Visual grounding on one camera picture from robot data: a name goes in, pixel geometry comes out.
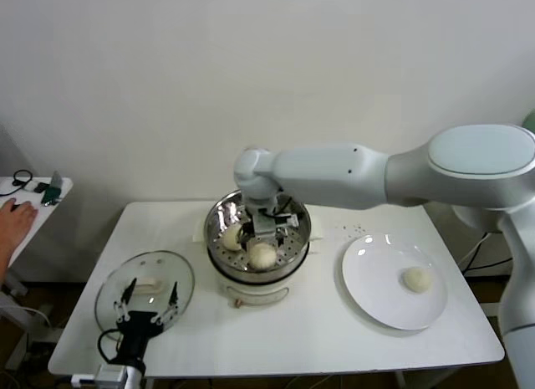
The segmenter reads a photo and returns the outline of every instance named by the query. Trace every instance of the small table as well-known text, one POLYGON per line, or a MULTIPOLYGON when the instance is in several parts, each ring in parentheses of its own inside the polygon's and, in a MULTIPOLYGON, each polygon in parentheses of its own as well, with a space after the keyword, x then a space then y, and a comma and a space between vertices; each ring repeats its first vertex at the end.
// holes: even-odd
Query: small table
MULTIPOLYGON (((50 182, 49 177, 35 177, 33 180, 35 182, 50 182)), ((69 178, 64 178, 60 197, 62 199, 65 198, 65 196, 69 193, 72 187, 73 182, 69 178)), ((16 187, 13 186, 12 177, 0 177, 0 192, 11 192, 15 188, 16 187)), ((13 265, 15 260, 21 254, 21 252, 32 240, 33 236, 47 221, 47 219, 50 217, 56 207, 58 207, 58 205, 44 207, 43 205, 41 205, 42 197, 42 193, 37 194, 35 192, 27 192, 24 190, 19 190, 8 197, 0 197, 0 207, 9 199, 15 198, 16 203, 30 201, 33 207, 38 209, 38 215, 35 218, 35 221, 33 222, 33 225, 30 228, 28 235, 13 253, 13 256, 9 261, 9 266, 13 265)), ((12 276, 9 271, 4 283, 12 290, 12 292, 14 291, 18 294, 25 295, 28 291, 28 289, 26 289, 26 287, 24 287, 24 285, 21 284, 18 279, 12 276)), ((5 365, 5 367, 9 370, 16 370, 18 368, 20 362, 23 360, 24 354, 26 353, 26 345, 31 344, 32 341, 45 341, 56 343, 59 337, 61 336, 61 332, 63 330, 44 329, 43 318, 39 315, 32 315, 25 310, 21 310, 20 308, 1 307, 18 307, 18 304, 13 300, 12 297, 2 292, 0 292, 0 315, 10 319, 14 324, 23 328, 24 331, 32 333, 29 343, 27 343, 27 340, 24 337, 18 342, 17 346, 15 347, 15 350, 13 351, 11 357, 5 365)), ((45 305, 40 310, 43 311, 45 314, 48 314, 51 309, 51 306, 45 305)))
MULTIPOLYGON (((192 239, 213 203, 136 202, 126 207, 48 364, 53 374, 97 371, 103 362, 94 318, 100 285, 127 259, 158 249, 187 258, 196 287, 185 314, 149 342, 148 377, 406 371, 503 358, 500 341, 423 207, 360 212, 308 207, 321 221, 324 237, 311 243, 289 295, 275 305, 236 309, 218 291, 204 243, 192 239), (390 329, 355 306, 340 275, 344 250, 362 234, 355 232, 359 225, 368 233, 394 233, 416 243, 440 268, 448 302, 431 327, 416 333, 390 329)), ((113 355, 115 343, 103 343, 113 355)), ((434 377, 427 384, 436 382, 434 377)))

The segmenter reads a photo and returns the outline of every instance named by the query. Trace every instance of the cable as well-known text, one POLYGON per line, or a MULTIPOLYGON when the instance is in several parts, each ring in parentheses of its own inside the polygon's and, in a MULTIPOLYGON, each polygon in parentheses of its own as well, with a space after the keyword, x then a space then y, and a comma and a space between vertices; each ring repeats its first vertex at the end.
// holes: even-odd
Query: cable
POLYGON ((5 309, 5 308, 18 308, 20 310, 31 311, 31 312, 34 312, 36 314, 39 314, 39 315, 41 315, 43 317, 43 319, 47 323, 48 327, 52 328, 52 324, 50 323, 50 320, 48 319, 48 316, 44 312, 41 312, 39 310, 35 310, 33 308, 30 308, 30 307, 22 307, 21 305, 0 305, 0 310, 1 309, 5 309))
POLYGON ((288 389, 290 387, 290 385, 292 385, 297 379, 299 379, 299 376, 294 376, 292 379, 290 379, 290 382, 288 382, 286 384, 286 386, 284 387, 284 389, 288 389))
POLYGON ((280 215, 282 212, 284 212, 284 210, 288 207, 288 205, 290 204, 290 202, 292 201, 292 197, 288 198, 288 200, 284 203, 284 205, 282 205, 278 211, 275 212, 275 216, 277 215, 280 215))
POLYGON ((487 240, 489 237, 491 237, 491 234, 490 233, 485 233, 482 235, 481 237, 481 240, 479 240, 479 243, 477 243, 477 245, 475 246, 475 250, 472 249, 471 251, 469 251, 469 253, 471 253, 472 251, 474 251, 474 254, 472 255, 471 259, 470 259, 470 262, 468 262, 468 265, 462 270, 462 274, 464 275, 466 273, 466 271, 471 267, 471 265, 474 263, 474 261, 476 260, 476 257, 477 255, 479 254, 479 250, 481 249, 483 243, 485 242, 485 240, 487 240))
POLYGON ((108 364, 110 363, 110 359, 108 358, 108 356, 104 353, 104 350, 102 350, 102 338, 106 335, 108 335, 109 333, 115 333, 115 332, 119 332, 119 330, 117 328, 113 328, 113 329, 108 329, 108 330, 105 330, 104 332, 102 332, 99 336, 99 339, 97 340, 97 349, 99 349, 99 353, 100 353, 100 356, 104 359, 104 361, 106 361, 108 364))
POLYGON ((13 195, 15 192, 18 192, 18 191, 22 190, 23 188, 25 188, 26 185, 29 182, 31 182, 32 180, 33 180, 33 173, 30 170, 26 170, 26 169, 17 170, 16 172, 13 173, 13 185, 14 186, 18 186, 18 187, 15 188, 11 192, 0 193, 0 197, 9 197, 10 195, 13 195), (26 180, 26 181, 18 180, 18 174, 20 174, 22 172, 28 174, 28 180, 26 180))
POLYGON ((501 265, 501 264, 504 264, 504 263, 509 262, 509 261, 512 261, 512 258, 508 258, 508 259, 505 259, 505 260, 500 261, 500 262, 495 262, 494 264, 488 264, 488 265, 478 266, 478 267, 476 267, 476 268, 469 268, 469 269, 467 269, 465 272, 468 272, 468 271, 470 271, 470 270, 478 270, 478 269, 491 268, 491 267, 493 267, 493 266, 501 265))
POLYGON ((489 237, 491 237, 490 233, 483 234, 483 237, 481 237, 481 239, 471 248, 471 250, 468 251, 466 255, 459 260, 459 262, 457 262, 457 265, 462 264, 463 261, 465 261, 474 251, 477 251, 477 247, 483 244, 489 237))
POLYGON ((332 375, 329 375, 329 376, 326 376, 324 379, 322 379, 321 381, 319 382, 316 382, 314 383, 309 389, 314 389, 316 386, 319 386, 321 385, 322 383, 324 383, 325 381, 327 381, 329 378, 331 378, 332 375))
POLYGON ((288 207, 288 205, 290 204, 290 202, 293 200, 292 197, 288 198, 288 200, 284 203, 284 205, 282 205, 278 211, 276 211, 273 215, 270 215, 268 213, 268 211, 266 211, 265 209, 262 209, 260 210, 260 213, 267 217, 267 218, 271 218, 271 219, 276 219, 278 217, 278 215, 280 215, 282 212, 284 212, 284 210, 288 207))
POLYGON ((17 381, 17 379, 15 379, 15 377, 13 375, 11 375, 9 372, 7 371, 0 371, 0 375, 5 375, 9 378, 9 380, 11 382, 13 382, 15 384, 15 386, 17 387, 17 389, 20 389, 20 383, 17 381))
POLYGON ((180 383, 176 383, 176 386, 173 386, 172 389, 181 389, 181 387, 183 387, 188 381, 187 380, 184 380, 180 383))

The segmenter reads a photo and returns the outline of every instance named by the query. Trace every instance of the glass lid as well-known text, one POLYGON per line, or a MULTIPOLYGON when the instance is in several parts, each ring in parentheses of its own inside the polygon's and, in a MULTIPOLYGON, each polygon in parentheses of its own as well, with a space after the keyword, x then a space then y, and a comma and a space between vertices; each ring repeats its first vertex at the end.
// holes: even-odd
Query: glass lid
MULTIPOLYGON (((135 281, 127 310, 163 314, 170 306, 176 284, 178 315, 165 325, 172 326, 184 313, 193 295, 195 278, 190 263, 178 253, 154 251, 141 253, 120 265, 100 287, 94 303, 94 317, 104 331, 116 327, 119 317, 114 302, 120 303, 125 289, 135 281)), ((119 334, 110 335, 118 339, 119 334)))

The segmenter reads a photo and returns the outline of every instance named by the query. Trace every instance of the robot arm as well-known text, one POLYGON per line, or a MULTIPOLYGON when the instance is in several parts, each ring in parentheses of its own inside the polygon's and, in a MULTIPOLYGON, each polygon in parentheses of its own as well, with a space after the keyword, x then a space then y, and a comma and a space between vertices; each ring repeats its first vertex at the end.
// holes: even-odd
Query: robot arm
POLYGON ((279 153, 249 149, 237 159, 234 178, 262 228, 263 215, 273 214, 277 194, 285 191, 301 202, 351 209, 444 202, 454 205, 463 222, 504 233, 515 269, 500 305, 500 327, 520 387, 535 386, 535 135, 530 131, 514 125, 457 127, 393 156, 360 145, 279 153))

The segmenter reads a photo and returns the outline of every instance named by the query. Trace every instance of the power cord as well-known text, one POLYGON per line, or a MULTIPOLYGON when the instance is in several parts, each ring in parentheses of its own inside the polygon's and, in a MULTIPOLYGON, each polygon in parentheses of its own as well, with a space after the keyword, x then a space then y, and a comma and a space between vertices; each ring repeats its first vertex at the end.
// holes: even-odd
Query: power cord
POLYGON ((326 376, 324 379, 322 379, 321 381, 319 382, 316 382, 314 383, 309 389, 314 389, 315 387, 321 385, 322 383, 324 383, 325 381, 327 381, 329 378, 333 377, 332 375, 329 375, 329 376, 326 376))
POLYGON ((283 213, 286 208, 288 207, 288 205, 290 204, 290 202, 293 200, 292 197, 288 198, 288 200, 278 209, 278 211, 276 211, 273 215, 270 215, 268 212, 266 211, 263 211, 262 212, 262 215, 268 217, 268 218, 273 218, 273 219, 276 219, 278 215, 280 215, 281 213, 283 213))
POLYGON ((0 197, 9 197, 10 195, 13 195, 15 192, 18 192, 26 187, 26 185, 33 180, 33 173, 30 170, 26 169, 20 169, 13 173, 13 185, 17 188, 15 188, 11 192, 5 192, 0 193, 0 197), (19 180, 19 174, 20 173, 27 173, 28 174, 28 180, 19 180))
POLYGON ((104 338, 104 336, 110 334, 110 333, 115 333, 115 332, 119 332, 119 329, 117 328, 113 328, 113 329, 108 329, 108 330, 105 330, 104 332, 102 332, 99 336, 99 339, 97 340, 97 349, 99 349, 99 353, 100 353, 100 356, 104 359, 104 361, 106 361, 108 364, 110 363, 110 359, 108 358, 108 356, 106 355, 106 353, 104 353, 104 350, 102 350, 102 339, 104 338))
POLYGON ((475 245, 475 247, 473 249, 471 249, 467 255, 465 255, 465 257, 463 259, 461 259, 461 261, 459 262, 459 264, 464 261, 466 259, 466 257, 473 251, 474 252, 474 255, 471 257, 470 259, 470 262, 468 263, 468 265, 463 269, 462 271, 462 274, 464 275, 466 273, 466 271, 471 267, 471 265, 474 263, 474 261, 476 260, 476 257, 477 255, 479 254, 479 250, 481 249, 483 243, 485 242, 485 240, 487 240, 489 237, 491 237, 491 234, 490 233, 484 233, 482 236, 481 236, 481 239, 479 240, 479 242, 475 245))
POLYGON ((469 268, 469 269, 466 269, 465 272, 470 272, 471 270, 479 270, 479 269, 492 268, 493 266, 501 265, 501 264, 504 264, 504 263, 509 262, 509 261, 512 261, 512 257, 511 257, 511 258, 508 258, 508 259, 505 259, 505 260, 503 260, 503 261, 500 261, 500 262, 495 262, 494 264, 488 264, 488 265, 478 266, 478 267, 476 267, 476 268, 469 268))
POLYGON ((43 319, 47 323, 48 327, 52 328, 52 324, 50 323, 50 320, 48 319, 48 316, 42 311, 35 310, 33 308, 30 308, 30 307, 22 307, 21 305, 0 305, 0 310, 6 309, 6 308, 14 308, 14 309, 26 310, 26 311, 31 311, 31 312, 34 312, 36 314, 39 314, 39 315, 41 315, 43 317, 43 319))
POLYGON ((183 387, 187 382, 187 380, 175 382, 175 384, 171 386, 171 389, 181 389, 181 387, 183 387))
POLYGON ((470 257, 470 255, 473 254, 474 251, 479 251, 481 244, 483 244, 489 237, 491 237, 489 233, 483 234, 483 237, 480 238, 480 240, 470 249, 470 251, 468 251, 464 257, 457 261, 457 265, 461 265, 468 257, 470 257))
POLYGON ((290 381, 286 384, 284 389, 288 389, 297 379, 299 379, 299 376, 294 376, 290 381))

